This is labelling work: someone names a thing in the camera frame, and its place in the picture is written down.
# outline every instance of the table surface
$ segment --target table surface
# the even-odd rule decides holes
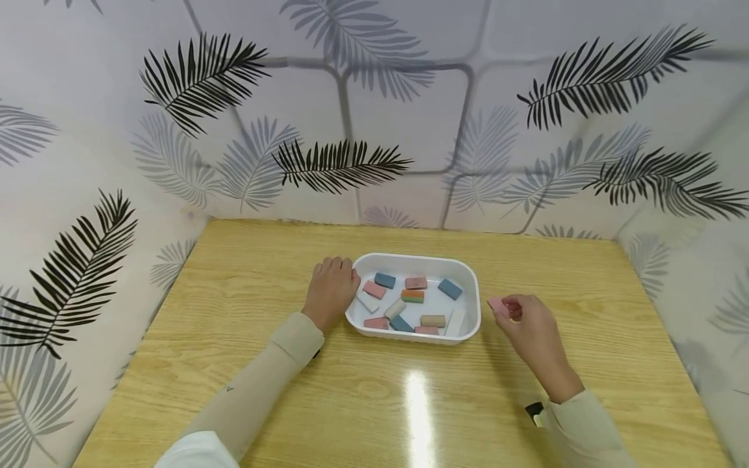
[[[216,220],[205,229],[75,467],[152,467],[303,304],[325,256],[456,258],[482,298],[533,293],[643,467],[728,466],[624,252],[601,240]],[[558,467],[523,405],[539,387],[482,305],[457,346],[347,323],[276,405],[243,467]]]

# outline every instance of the arm sleeve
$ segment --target arm sleeve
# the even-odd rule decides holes
[[[208,405],[190,422],[182,438],[169,449],[185,447],[197,434],[213,434],[219,447],[204,443],[203,452],[211,456],[228,453],[240,460],[255,439],[266,417],[288,383],[301,371],[324,343],[322,332],[304,314],[294,313],[270,337],[265,349],[255,357],[229,384],[220,389]],[[169,465],[158,468],[190,467],[179,464],[194,458],[195,451],[182,450],[183,457],[172,453]],[[230,465],[219,464],[218,467]]]
[[[549,402],[541,412],[541,421],[567,467],[636,466],[613,420],[588,390],[563,404]]]

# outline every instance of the right hand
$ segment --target right hand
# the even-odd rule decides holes
[[[509,313],[495,311],[494,319],[549,398],[561,404],[585,390],[567,361],[551,310],[536,296],[513,294],[502,302]]]

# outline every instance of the chalk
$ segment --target chalk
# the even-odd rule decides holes
[[[413,329],[415,333],[423,333],[424,335],[439,335],[440,329],[435,326],[418,326]]]
[[[392,320],[393,318],[398,317],[405,309],[406,303],[400,299],[396,299],[395,302],[385,311],[385,317]]]
[[[367,309],[370,314],[374,314],[380,308],[380,303],[364,291],[359,291],[359,293],[357,293],[357,299],[364,305],[364,308]]]
[[[364,327],[387,330],[390,328],[390,321],[387,320],[387,317],[368,318],[364,320]]]
[[[422,326],[436,326],[444,328],[446,321],[444,315],[422,315],[421,317]]]
[[[403,302],[405,303],[423,304],[424,291],[412,291],[404,289],[403,291],[401,291],[401,300],[403,300]]]
[[[463,294],[463,290],[458,286],[455,286],[449,279],[443,279],[440,285],[437,287],[440,289],[440,291],[450,296],[453,300],[458,299],[461,294]]]
[[[486,303],[491,307],[491,310],[494,311],[495,314],[502,314],[504,318],[510,318],[510,309],[505,306],[501,297],[492,297],[486,301]]]
[[[385,288],[383,288],[382,286],[378,286],[371,281],[366,282],[364,288],[362,288],[362,291],[366,292],[370,296],[377,297],[378,299],[382,299],[382,296],[384,296],[387,292],[385,291]]]
[[[466,311],[463,309],[453,309],[450,315],[450,322],[445,329],[445,336],[459,336],[463,328],[463,321],[466,317]]]
[[[407,321],[403,320],[403,317],[400,315],[396,315],[395,317],[390,319],[390,325],[392,328],[398,330],[399,332],[409,332],[413,333],[413,328],[411,325],[408,324]]]
[[[374,275],[374,282],[377,283],[380,286],[384,286],[388,289],[393,289],[395,287],[395,276],[386,275],[384,273],[377,273]]]
[[[406,289],[426,289],[426,278],[423,276],[406,278]]]

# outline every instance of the wallpaper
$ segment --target wallpaper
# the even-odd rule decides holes
[[[211,216],[616,239],[749,463],[748,15],[6,1],[0,467],[72,464]]]

